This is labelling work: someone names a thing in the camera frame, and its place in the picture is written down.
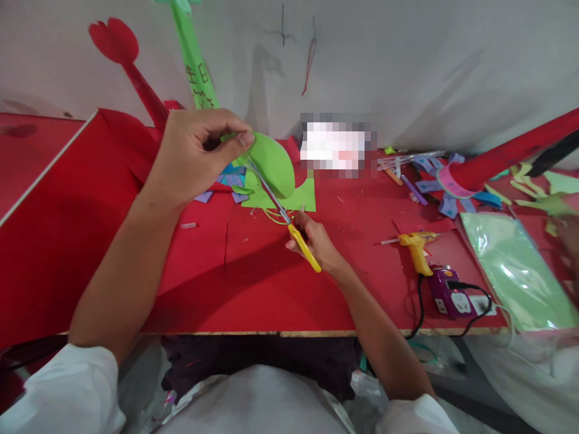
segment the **white sleeve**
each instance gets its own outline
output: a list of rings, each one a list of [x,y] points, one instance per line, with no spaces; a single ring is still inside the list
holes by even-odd
[[[118,367],[103,347],[68,344],[25,383],[25,395],[0,416],[1,433],[118,433],[125,424]]]
[[[378,434],[458,434],[443,408],[430,395],[416,401],[390,401],[376,424]]]

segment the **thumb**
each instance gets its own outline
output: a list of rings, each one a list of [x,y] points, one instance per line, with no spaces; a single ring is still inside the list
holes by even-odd
[[[219,147],[219,154],[227,163],[231,163],[238,157],[241,157],[255,142],[255,136],[252,131],[236,134],[229,140],[226,140]]]

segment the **scissor blade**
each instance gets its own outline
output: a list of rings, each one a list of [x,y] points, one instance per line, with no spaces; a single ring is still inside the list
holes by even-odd
[[[288,216],[288,213],[286,212],[285,208],[282,207],[281,203],[279,202],[279,200],[277,200],[275,194],[271,191],[270,186],[268,185],[267,182],[265,182],[263,176],[261,175],[261,173],[259,172],[259,169],[257,168],[257,166],[255,164],[253,164],[253,161],[251,161],[249,158],[247,158],[247,161],[249,162],[250,166],[252,167],[253,171],[255,173],[257,173],[259,179],[261,180],[262,185],[265,188],[265,191],[267,192],[267,194],[270,196],[271,201],[274,203],[274,205],[277,207],[277,209],[279,210],[280,215],[283,217],[283,219],[285,220],[285,222],[287,224],[291,223],[291,218],[290,216]]]

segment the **dark pants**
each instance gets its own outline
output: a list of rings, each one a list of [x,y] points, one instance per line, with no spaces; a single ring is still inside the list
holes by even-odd
[[[315,380],[343,402],[354,398],[350,380],[362,357],[357,338],[163,336],[161,343],[171,362],[162,386],[175,390],[177,401],[209,376],[231,375],[261,364]]]

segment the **hand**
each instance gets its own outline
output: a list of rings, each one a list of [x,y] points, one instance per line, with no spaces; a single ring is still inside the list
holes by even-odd
[[[579,265],[579,216],[561,216],[555,219],[557,235],[576,265]]]
[[[221,143],[220,138],[236,133]],[[249,124],[224,108],[174,110],[140,197],[149,206],[180,207],[205,192],[255,141]]]
[[[307,241],[308,247],[322,270],[334,273],[336,270],[343,268],[347,265],[346,260],[342,257],[340,252],[334,247],[330,237],[327,235],[324,225],[313,221],[305,212],[299,211],[293,220],[293,224],[301,232],[305,232],[308,235],[309,240]],[[296,240],[293,237],[286,243],[286,248],[299,253],[305,257],[302,253],[302,249],[298,246]]]

